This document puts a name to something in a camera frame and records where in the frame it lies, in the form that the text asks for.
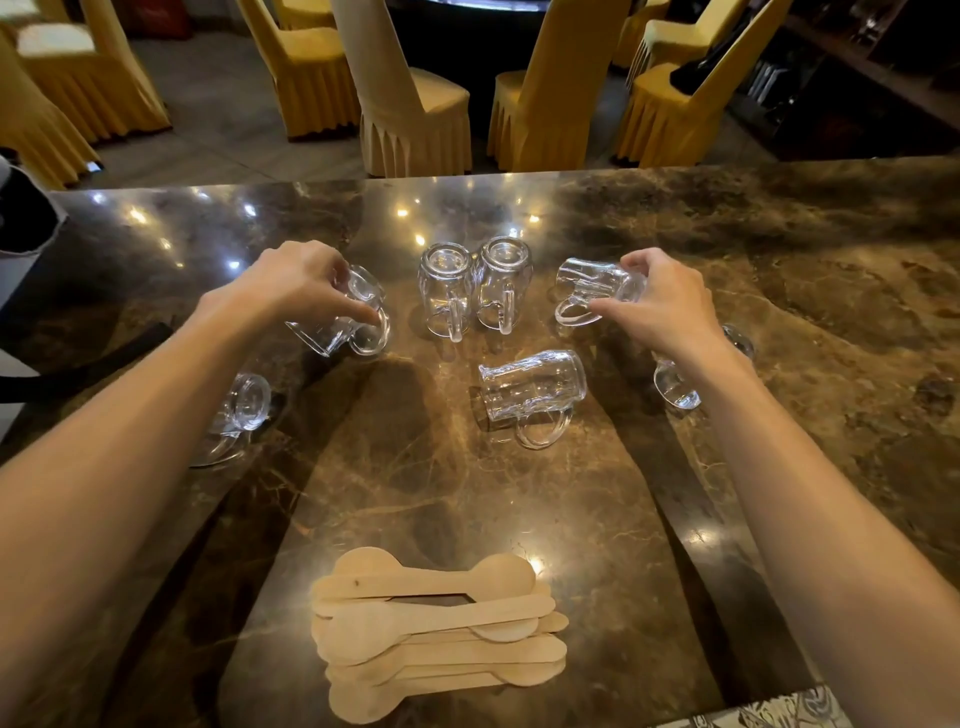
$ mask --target hand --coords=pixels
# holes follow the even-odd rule
[[[713,310],[713,297],[699,271],[687,268],[660,248],[646,248],[620,258],[627,270],[647,276],[647,287],[636,303],[595,299],[593,313],[618,324],[641,345],[669,356],[682,368],[696,368],[718,345],[736,351],[724,337]]]
[[[261,253],[237,280],[207,293],[204,305],[250,310],[261,324],[296,321],[323,326],[348,316],[379,326],[375,310],[341,292],[349,275],[344,257],[330,246],[318,240],[287,240]]]

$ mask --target forearm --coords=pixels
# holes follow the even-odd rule
[[[733,349],[694,378],[791,628],[857,725],[960,720],[960,596]]]
[[[142,544],[251,336],[201,310],[0,469],[0,721]]]

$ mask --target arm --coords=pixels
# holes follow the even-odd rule
[[[0,723],[146,538],[263,328],[338,315],[379,323],[334,289],[347,274],[323,243],[266,251],[0,469]]]
[[[960,724],[960,594],[817,448],[730,345],[699,273],[659,249],[639,303],[594,302],[696,386],[771,588],[864,727]]]

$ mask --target clear glass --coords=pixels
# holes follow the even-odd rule
[[[543,449],[560,438],[573,413],[573,405],[587,396],[587,375],[577,352],[551,349],[502,367],[482,364],[480,379],[484,406],[491,422],[516,418],[516,437],[530,449]],[[540,412],[559,412],[546,440],[527,433],[528,418]]]
[[[593,299],[638,301],[647,287],[647,277],[622,268],[617,263],[602,263],[571,257],[557,271],[557,287],[569,291],[557,304],[554,316],[566,327],[581,327],[600,320],[587,304]]]
[[[456,243],[437,243],[420,257],[417,283],[432,333],[456,343],[464,338],[470,312],[470,252]]]
[[[511,333],[533,276],[533,256],[522,240],[495,237],[484,243],[473,263],[473,310],[480,323]]]
[[[257,429],[270,415],[270,398],[270,384],[265,378],[238,374],[207,432],[220,435]]]
[[[724,324],[721,328],[727,340],[753,361],[756,353],[754,343],[733,324]],[[661,397],[678,409],[689,410],[700,406],[700,395],[697,394],[697,390],[684,379],[676,363],[670,359],[658,362],[657,369],[654,371],[654,386],[657,387]]]
[[[380,326],[361,324],[347,316],[338,316],[332,324],[325,327],[305,327],[293,321],[288,321],[287,326],[320,356],[331,356],[347,341],[350,342],[350,348],[359,354],[379,354],[390,339],[390,316],[383,307],[386,298],[383,287],[366,268],[351,265],[345,293],[375,309],[380,316]]]

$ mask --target stack of wooden spoons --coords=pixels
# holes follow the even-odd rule
[[[393,597],[465,595],[438,606]],[[529,687],[559,675],[566,645],[552,633],[569,620],[550,588],[512,553],[469,571],[403,567],[365,546],[345,553],[314,582],[313,639],[328,663],[330,708],[349,723],[372,723],[410,695],[493,685]]]

